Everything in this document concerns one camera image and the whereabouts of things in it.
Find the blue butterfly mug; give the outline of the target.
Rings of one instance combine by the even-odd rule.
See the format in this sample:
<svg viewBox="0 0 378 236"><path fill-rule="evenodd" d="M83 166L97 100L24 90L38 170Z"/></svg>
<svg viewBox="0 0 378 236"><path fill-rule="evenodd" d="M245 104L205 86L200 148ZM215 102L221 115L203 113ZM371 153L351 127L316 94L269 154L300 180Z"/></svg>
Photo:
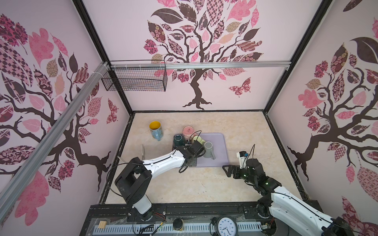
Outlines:
<svg viewBox="0 0 378 236"><path fill-rule="evenodd" d="M163 137L163 130L161 127L161 123L158 121L153 121L149 124L149 129L151 132L151 135L154 139L157 141L160 141Z"/></svg>

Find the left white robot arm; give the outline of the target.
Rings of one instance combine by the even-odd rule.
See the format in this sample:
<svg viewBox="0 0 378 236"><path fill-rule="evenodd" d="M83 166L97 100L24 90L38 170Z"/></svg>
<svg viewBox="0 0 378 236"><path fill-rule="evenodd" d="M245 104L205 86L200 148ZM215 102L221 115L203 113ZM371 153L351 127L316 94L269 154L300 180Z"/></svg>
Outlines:
<svg viewBox="0 0 378 236"><path fill-rule="evenodd" d="M141 160L135 157L122 170L114 184L128 207L135 208L141 215L147 215L152 213L152 203L146 195L151 180L175 168L179 168L181 173L204 154L203 145L195 141L188 146L178 146L158 158Z"/></svg>

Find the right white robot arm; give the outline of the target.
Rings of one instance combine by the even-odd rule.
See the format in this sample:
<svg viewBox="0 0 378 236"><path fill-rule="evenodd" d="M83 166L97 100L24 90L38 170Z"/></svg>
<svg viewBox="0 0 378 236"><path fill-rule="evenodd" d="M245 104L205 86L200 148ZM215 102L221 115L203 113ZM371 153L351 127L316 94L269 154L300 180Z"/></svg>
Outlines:
<svg viewBox="0 0 378 236"><path fill-rule="evenodd" d="M295 197L280 182L264 172L257 159L242 161L241 166L224 165L227 177L241 179L261 198L253 210L261 218L275 218L302 236L353 236L353 230L341 217L331 216Z"/></svg>

